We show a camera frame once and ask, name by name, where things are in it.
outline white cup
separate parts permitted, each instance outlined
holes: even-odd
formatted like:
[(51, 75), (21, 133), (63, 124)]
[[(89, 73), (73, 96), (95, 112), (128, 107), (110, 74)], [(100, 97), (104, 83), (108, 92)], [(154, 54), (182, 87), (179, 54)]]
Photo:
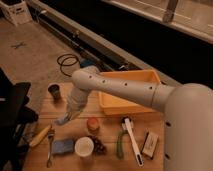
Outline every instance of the white cup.
[(75, 143), (75, 153), (84, 161), (91, 160), (93, 149), (94, 143), (89, 137), (79, 138)]

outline green vegetable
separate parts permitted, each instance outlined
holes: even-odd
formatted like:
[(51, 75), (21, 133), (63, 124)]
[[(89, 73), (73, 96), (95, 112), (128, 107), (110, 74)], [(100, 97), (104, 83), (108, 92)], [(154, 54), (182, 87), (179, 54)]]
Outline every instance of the green vegetable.
[(123, 131), (119, 132), (119, 134), (118, 134), (116, 155), (119, 159), (124, 158), (122, 137), (123, 137), (123, 135), (125, 135), (127, 133), (128, 133), (127, 130), (123, 130)]

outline yellow bin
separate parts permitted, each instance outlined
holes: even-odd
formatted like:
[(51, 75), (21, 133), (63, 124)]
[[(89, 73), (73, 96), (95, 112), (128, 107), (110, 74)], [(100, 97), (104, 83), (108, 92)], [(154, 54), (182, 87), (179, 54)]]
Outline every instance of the yellow bin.
[[(102, 76), (111, 78), (120, 78), (141, 82), (151, 82), (160, 84), (160, 78), (155, 70), (133, 70), (133, 71), (116, 71), (101, 72)], [(153, 109), (147, 108), (136, 103), (124, 100), (110, 94), (99, 92), (99, 103), (106, 115), (136, 114), (144, 112), (154, 112)]]

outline wooden handle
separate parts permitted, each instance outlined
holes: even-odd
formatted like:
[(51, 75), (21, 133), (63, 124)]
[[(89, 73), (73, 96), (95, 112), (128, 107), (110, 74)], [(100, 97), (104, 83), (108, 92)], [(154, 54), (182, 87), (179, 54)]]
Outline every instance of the wooden handle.
[(32, 141), (29, 143), (30, 147), (35, 147), (36, 145), (38, 145), (43, 139), (44, 137), (47, 135), (48, 131), (52, 128), (52, 125), (48, 125), (46, 126), (43, 130), (41, 130), (41, 132), (39, 132), (33, 139)]

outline floor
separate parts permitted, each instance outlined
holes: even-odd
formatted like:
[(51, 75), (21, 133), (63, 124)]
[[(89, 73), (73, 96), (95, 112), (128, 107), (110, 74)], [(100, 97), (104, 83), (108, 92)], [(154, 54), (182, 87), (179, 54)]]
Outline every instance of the floor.
[[(60, 72), (56, 62), (58, 56), (65, 53), (76, 54), (38, 23), (32, 21), (15, 27), (0, 18), (0, 67), (13, 83), (31, 82), (28, 106), (37, 113), (49, 84), (70, 81)], [(77, 68), (78, 64), (64, 71), (71, 74)]]

